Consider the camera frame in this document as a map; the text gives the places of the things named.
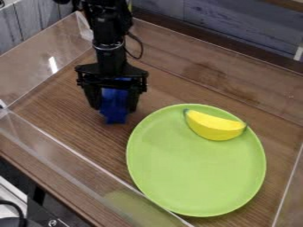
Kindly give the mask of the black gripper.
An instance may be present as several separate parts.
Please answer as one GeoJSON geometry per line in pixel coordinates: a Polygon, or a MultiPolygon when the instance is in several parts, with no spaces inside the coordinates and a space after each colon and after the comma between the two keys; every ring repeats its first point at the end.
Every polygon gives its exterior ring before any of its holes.
{"type": "Polygon", "coordinates": [[[127,107],[133,113],[137,108],[140,92],[147,91],[147,78],[149,73],[125,63],[117,71],[104,71],[99,64],[79,65],[77,86],[84,90],[89,106],[99,110],[101,103],[101,88],[128,90],[127,107]]]}

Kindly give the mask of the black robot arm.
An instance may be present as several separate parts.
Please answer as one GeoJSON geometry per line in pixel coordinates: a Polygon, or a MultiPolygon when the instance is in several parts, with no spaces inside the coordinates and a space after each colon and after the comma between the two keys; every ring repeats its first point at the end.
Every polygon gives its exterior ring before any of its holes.
{"type": "Polygon", "coordinates": [[[84,15],[92,29],[92,47],[97,62],[77,65],[77,86],[84,90],[89,106],[104,108],[101,92],[115,89],[127,92],[123,107],[136,111],[140,94],[147,91],[148,72],[127,60],[125,36],[141,40],[129,32],[132,14],[125,0],[81,0],[84,15]]]}

